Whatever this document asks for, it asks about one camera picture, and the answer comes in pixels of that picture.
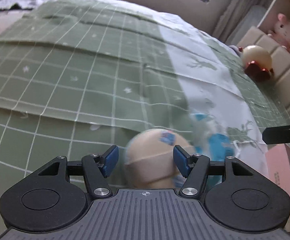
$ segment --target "plush toy face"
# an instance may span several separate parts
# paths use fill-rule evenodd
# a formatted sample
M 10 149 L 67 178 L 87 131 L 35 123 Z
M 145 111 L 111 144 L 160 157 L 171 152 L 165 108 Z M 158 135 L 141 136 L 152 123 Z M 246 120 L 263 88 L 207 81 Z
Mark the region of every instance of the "plush toy face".
M 280 35 L 285 39 L 285 42 L 290 47 L 290 20 L 284 15 L 278 15 L 279 21 L 274 25 L 274 31 L 276 34 Z

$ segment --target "beige curtain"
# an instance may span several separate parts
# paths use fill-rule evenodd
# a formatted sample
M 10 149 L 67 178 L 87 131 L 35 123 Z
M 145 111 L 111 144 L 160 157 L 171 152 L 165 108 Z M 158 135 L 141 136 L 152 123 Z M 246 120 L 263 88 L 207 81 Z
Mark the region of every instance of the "beige curtain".
M 220 17 L 212 36 L 225 42 L 253 5 L 268 8 L 273 0 L 232 0 Z

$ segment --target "pink paper box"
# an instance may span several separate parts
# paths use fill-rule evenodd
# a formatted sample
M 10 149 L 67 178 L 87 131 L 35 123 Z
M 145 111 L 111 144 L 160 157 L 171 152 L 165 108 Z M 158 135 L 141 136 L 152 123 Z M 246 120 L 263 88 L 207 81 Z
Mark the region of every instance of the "pink paper box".
M 278 144 L 266 154 L 269 179 L 290 196 L 290 147 Z

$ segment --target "bed sheet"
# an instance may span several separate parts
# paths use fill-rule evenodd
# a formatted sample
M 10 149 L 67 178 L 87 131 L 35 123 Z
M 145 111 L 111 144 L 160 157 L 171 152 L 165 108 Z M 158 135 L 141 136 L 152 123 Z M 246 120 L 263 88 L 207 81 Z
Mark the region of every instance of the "bed sheet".
M 194 113 L 213 115 L 265 175 L 261 132 L 290 124 L 271 84 L 258 88 L 234 51 L 178 16 L 117 0 L 44 3 L 0 35 L 0 196 L 55 156 L 123 152 L 147 129 L 195 144 Z M 126 186 L 122 165 L 113 188 Z

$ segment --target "pink plush toy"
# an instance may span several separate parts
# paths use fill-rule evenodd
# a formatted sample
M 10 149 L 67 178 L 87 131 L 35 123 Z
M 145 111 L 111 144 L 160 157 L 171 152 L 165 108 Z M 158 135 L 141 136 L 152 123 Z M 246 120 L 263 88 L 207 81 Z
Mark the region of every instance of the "pink plush toy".
M 290 20 L 282 13 L 278 14 L 279 21 L 274 25 L 274 32 L 269 31 L 268 36 L 290 53 Z

